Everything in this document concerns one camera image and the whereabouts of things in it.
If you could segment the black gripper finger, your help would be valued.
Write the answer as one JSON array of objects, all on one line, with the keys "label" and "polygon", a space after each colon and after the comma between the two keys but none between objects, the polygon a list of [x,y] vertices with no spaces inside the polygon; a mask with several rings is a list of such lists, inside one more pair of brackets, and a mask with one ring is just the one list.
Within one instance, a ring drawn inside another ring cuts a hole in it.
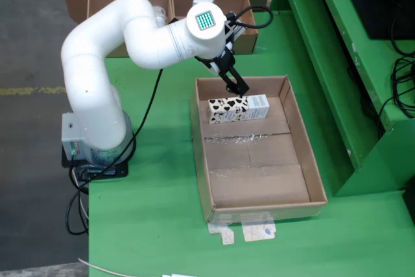
[{"label": "black gripper finger", "polygon": [[228,71],[231,76],[235,79],[235,93],[239,97],[242,97],[246,94],[246,92],[249,90],[249,86],[244,81],[244,79],[240,76],[240,74],[234,69],[233,66],[229,68]]},{"label": "black gripper finger", "polygon": [[230,93],[235,93],[235,84],[234,82],[227,76],[227,74],[220,74],[221,79],[226,83],[226,90]]}]

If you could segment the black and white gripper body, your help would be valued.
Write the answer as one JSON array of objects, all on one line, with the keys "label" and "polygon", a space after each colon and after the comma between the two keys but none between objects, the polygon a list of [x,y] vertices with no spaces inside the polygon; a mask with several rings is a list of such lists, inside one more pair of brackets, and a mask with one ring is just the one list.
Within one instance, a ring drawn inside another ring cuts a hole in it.
[{"label": "black and white gripper body", "polygon": [[215,58],[209,60],[197,56],[195,58],[201,62],[212,75],[221,76],[231,73],[232,76],[235,76],[236,71],[233,68],[235,58],[232,42],[228,42],[225,45],[224,50]]}]

